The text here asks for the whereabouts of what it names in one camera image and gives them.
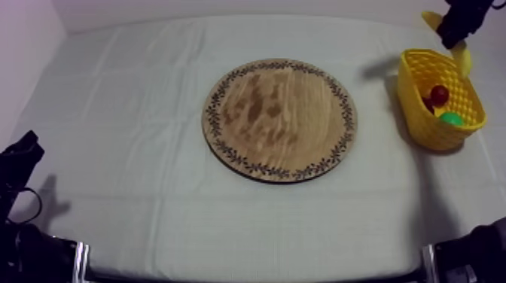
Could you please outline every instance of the red fruit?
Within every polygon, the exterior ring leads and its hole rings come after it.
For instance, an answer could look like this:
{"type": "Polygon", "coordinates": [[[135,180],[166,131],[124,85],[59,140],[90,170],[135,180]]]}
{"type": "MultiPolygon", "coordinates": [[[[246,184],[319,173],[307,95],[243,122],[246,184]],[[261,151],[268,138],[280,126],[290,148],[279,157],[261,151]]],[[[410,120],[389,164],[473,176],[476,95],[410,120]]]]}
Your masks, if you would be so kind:
{"type": "Polygon", "coordinates": [[[448,92],[448,89],[446,87],[441,86],[441,85],[437,85],[435,87],[432,87],[432,90],[431,90],[432,105],[443,106],[445,103],[447,103],[449,98],[450,98],[450,93],[448,92]]]}
{"type": "Polygon", "coordinates": [[[434,107],[432,106],[431,99],[427,99],[425,97],[422,97],[422,101],[423,101],[423,104],[425,105],[425,107],[427,108],[427,110],[429,110],[433,114],[434,113],[434,107]]]}

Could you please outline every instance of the yellow basket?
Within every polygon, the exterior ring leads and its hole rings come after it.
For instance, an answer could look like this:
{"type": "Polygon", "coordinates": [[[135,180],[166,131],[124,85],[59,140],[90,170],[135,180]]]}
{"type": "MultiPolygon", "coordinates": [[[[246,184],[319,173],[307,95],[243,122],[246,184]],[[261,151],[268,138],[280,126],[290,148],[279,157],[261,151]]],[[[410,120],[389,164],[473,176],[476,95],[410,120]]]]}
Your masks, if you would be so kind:
{"type": "Polygon", "coordinates": [[[458,147],[465,138],[486,123],[486,114],[468,78],[458,76],[453,59],[432,50],[406,50],[401,55],[398,96],[411,136],[416,143],[436,151],[458,147]],[[444,85],[450,99],[432,114],[422,97],[429,97],[432,87],[444,85]],[[438,117],[452,111],[462,117],[464,126],[445,123],[438,117]]]}

